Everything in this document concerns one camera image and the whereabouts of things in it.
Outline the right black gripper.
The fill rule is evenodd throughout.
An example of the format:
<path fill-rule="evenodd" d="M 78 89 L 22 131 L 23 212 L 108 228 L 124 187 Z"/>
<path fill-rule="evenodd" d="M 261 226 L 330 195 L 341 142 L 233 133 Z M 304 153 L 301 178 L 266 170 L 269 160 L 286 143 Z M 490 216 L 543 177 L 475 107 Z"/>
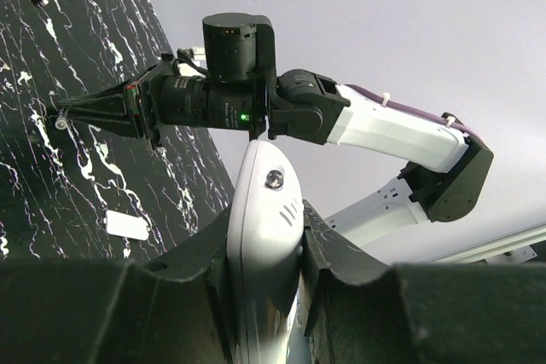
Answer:
<path fill-rule="evenodd" d="M 117 136 L 141 137 L 154 151 L 162 147 L 164 127 L 203 125 L 192 104 L 199 100 L 207 74 L 193 61 L 157 61 L 119 86 L 60 100 L 58 110 L 72 121 Z"/>

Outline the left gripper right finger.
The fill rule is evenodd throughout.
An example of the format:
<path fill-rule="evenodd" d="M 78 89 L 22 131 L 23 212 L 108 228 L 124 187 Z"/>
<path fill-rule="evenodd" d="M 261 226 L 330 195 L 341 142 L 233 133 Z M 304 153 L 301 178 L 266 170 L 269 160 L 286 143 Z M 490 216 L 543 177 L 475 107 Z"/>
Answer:
<path fill-rule="evenodd" d="M 541 263 L 386 265 L 304 206 L 300 296 L 315 363 L 542 363 Z"/>

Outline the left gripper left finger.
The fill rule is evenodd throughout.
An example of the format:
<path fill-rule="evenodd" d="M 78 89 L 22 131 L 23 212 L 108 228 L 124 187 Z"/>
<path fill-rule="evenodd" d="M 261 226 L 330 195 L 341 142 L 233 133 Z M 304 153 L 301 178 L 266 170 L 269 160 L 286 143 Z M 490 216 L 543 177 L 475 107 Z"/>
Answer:
<path fill-rule="evenodd" d="M 229 212 L 148 263 L 1 264 L 4 363 L 231 363 Z"/>

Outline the white battery cover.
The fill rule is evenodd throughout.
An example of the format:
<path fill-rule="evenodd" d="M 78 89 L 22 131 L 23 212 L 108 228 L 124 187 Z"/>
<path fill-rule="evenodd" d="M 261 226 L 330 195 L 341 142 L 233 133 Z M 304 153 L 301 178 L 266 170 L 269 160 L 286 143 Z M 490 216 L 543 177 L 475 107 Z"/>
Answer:
<path fill-rule="evenodd" d="M 130 240 L 147 240 L 148 223 L 141 217 L 134 217 L 118 211 L 106 210 L 104 217 L 106 232 Z"/>

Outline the white remote control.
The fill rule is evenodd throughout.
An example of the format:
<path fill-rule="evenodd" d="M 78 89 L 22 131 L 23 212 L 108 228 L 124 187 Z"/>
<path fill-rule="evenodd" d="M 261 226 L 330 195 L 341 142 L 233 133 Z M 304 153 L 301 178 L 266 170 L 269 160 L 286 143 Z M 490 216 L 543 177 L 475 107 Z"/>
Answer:
<path fill-rule="evenodd" d="M 284 363 L 295 317 L 304 206 L 299 179 L 275 145 L 244 154 L 229 215 L 227 259 L 243 363 Z"/>

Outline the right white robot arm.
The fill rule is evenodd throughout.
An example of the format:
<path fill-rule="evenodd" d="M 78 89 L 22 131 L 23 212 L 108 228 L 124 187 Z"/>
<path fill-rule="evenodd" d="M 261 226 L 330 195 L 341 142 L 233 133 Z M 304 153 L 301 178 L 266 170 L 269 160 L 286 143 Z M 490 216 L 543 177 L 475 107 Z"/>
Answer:
<path fill-rule="evenodd" d="M 62 100 L 55 125 L 94 125 L 161 144 L 160 128 L 239 130 L 251 139 L 288 136 L 317 145 L 365 148 L 403 159 L 375 194 L 335 213 L 330 225 L 362 246 L 396 228 L 454 222 L 476 206 L 493 160 L 482 139 L 449 113 L 436 116 L 338 84 L 303 69 L 276 72 L 275 33 L 263 15 L 222 13 L 202 21 L 205 67 L 184 75 L 195 52 L 164 53 L 138 77 Z"/>

